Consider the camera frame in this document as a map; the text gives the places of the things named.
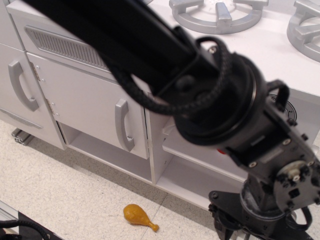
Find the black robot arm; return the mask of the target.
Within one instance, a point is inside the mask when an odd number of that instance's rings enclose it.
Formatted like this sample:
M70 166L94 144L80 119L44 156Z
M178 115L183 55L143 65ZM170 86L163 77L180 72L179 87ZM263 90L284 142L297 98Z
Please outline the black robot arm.
M169 27L141 0L31 0L92 46L137 103L172 116L187 141L216 147L248 174L240 193L214 190L209 210L222 240L308 240L320 202L320 162L285 116L290 95L213 36Z

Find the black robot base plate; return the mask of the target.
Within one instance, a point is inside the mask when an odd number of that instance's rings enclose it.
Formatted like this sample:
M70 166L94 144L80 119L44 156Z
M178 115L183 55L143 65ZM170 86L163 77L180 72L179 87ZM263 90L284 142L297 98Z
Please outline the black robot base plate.
M35 224L36 226L39 226L46 234L49 240L62 240L59 235L57 235L55 232L52 232L51 230L47 229L46 227L40 225L38 222L32 220L25 214L15 211L13 214L10 214L9 212L0 210L0 220L1 221L26 221L30 222L32 224ZM11 228L5 228L5 230L9 230L9 233L13 233L16 235L20 235L23 240L43 240L42 235L36 231L35 229L31 228L30 226L16 226Z

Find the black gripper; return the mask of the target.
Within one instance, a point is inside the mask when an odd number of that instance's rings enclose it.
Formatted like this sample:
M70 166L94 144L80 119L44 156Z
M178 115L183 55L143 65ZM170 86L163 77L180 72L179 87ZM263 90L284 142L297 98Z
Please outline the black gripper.
M308 208L319 204L318 189L275 189L272 192L241 193L212 191L209 211L220 240L230 240L243 230L262 240L310 240L312 224Z

